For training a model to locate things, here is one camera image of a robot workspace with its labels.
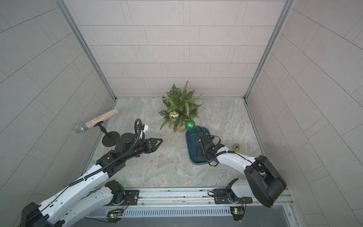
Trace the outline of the green glitter ball ornament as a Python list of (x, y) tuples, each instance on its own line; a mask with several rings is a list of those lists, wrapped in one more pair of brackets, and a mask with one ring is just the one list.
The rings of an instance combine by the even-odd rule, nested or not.
[(193, 120), (189, 120), (189, 121), (185, 122), (185, 128), (188, 131), (195, 129), (195, 127), (196, 127), (196, 123)]

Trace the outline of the gold shiny ball ornament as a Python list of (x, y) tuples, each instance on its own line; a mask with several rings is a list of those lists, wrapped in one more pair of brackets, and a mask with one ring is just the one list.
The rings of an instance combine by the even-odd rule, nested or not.
[(171, 111), (171, 112), (169, 113), (169, 118), (170, 118), (172, 121), (176, 121), (176, 120), (178, 120), (178, 118), (179, 118), (179, 113), (178, 113), (178, 112), (176, 112), (176, 111)]

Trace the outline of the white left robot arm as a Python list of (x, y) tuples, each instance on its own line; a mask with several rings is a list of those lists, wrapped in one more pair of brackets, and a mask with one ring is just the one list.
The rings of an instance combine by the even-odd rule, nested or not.
[(126, 161), (155, 152), (162, 139), (125, 133), (115, 148), (103, 155), (84, 175), (54, 196), (37, 204), (29, 203), (22, 211), (22, 227), (70, 227), (91, 212), (110, 203), (124, 202), (123, 186), (110, 180), (125, 167)]

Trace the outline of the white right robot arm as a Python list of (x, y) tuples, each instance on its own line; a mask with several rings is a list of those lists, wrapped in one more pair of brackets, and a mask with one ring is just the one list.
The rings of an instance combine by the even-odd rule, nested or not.
[(213, 142), (214, 136), (203, 133), (197, 136), (202, 154), (209, 163), (227, 165), (245, 175), (251, 193), (265, 207), (270, 208), (287, 184), (270, 160), (263, 155), (257, 158), (230, 150), (220, 142)]

